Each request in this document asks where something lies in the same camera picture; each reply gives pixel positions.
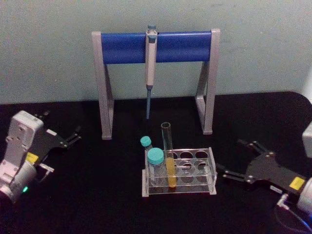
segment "empty test tube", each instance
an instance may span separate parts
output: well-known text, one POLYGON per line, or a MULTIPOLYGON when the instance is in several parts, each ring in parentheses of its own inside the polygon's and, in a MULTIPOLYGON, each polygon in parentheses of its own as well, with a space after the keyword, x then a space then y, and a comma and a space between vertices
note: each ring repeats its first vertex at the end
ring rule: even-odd
POLYGON ((174 154, 172 153, 171 125, 168 122, 161 124, 162 140, 166 158, 169 187, 176 187, 176 169, 174 154))

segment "micropipette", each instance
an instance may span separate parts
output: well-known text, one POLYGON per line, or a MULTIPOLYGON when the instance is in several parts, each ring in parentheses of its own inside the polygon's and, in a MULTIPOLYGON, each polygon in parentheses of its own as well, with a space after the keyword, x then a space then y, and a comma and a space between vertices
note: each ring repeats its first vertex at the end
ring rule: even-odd
POLYGON ((156 27, 148 25, 145 39, 145 83, 147 89, 146 119, 150 118, 151 92, 154 84, 157 49, 156 27))

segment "yellow label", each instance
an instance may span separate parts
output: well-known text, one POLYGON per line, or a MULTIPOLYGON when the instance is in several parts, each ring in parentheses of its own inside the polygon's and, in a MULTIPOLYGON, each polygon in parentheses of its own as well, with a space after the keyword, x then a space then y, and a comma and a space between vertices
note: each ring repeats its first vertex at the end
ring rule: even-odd
POLYGON ((301 186, 304 183, 304 179, 300 178, 300 177, 295 177, 295 179, 293 179, 292 183, 289 185, 289 187, 299 190, 301 188, 301 186))
POLYGON ((28 152, 28 153, 27 153, 27 156, 26 156, 26 160, 29 161, 29 162, 31 162, 32 164, 34 164, 34 163, 37 161, 38 158, 39 158, 39 157, 38 157, 37 155, 32 154, 32 153, 30 153, 30 152, 28 152))

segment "teal cap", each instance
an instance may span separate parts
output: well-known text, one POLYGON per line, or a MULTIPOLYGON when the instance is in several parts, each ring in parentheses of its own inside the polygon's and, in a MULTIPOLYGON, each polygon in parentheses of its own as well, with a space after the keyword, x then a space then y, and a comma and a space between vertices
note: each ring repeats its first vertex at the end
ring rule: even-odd
POLYGON ((147 147, 147 146, 149 146, 149 145, 152 143, 152 141, 151 141, 151 139, 150 139, 149 136, 144 136, 144 137, 142 137, 141 140, 140 140, 140 142, 141 142, 141 145, 142 145, 143 147, 147 147))
POLYGON ((154 165, 161 164, 164 161, 164 152, 160 148, 151 148, 147 152, 147 160, 154 165))

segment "black table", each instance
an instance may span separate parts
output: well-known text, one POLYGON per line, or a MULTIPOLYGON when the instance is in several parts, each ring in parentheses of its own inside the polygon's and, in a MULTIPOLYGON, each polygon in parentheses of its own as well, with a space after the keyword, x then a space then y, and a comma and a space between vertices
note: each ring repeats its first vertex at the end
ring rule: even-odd
MULTIPOLYGON (((211 146, 216 162, 233 171, 244 173, 252 160, 237 150, 240 138, 258 140, 277 153, 282 166, 312 176, 312 159, 305 156, 301 139, 312 121, 312 106, 292 92, 216 96, 212 136, 202 134, 193 97, 153 99, 149 121, 145 100, 117 100, 110 141, 101 140, 96 101, 2 105, 1 157, 10 119, 19 110, 50 110, 45 127, 67 137, 81 125, 82 140, 65 153, 50 153, 45 163, 55 172, 2 215, 4 233, 292 233, 273 214, 280 195, 261 187, 246 191, 221 176, 217 195, 142 198, 139 139, 149 135, 153 146, 162 148, 165 121, 172 125, 174 148, 211 146)), ((295 222, 285 212, 280 215, 289 225, 295 222)))

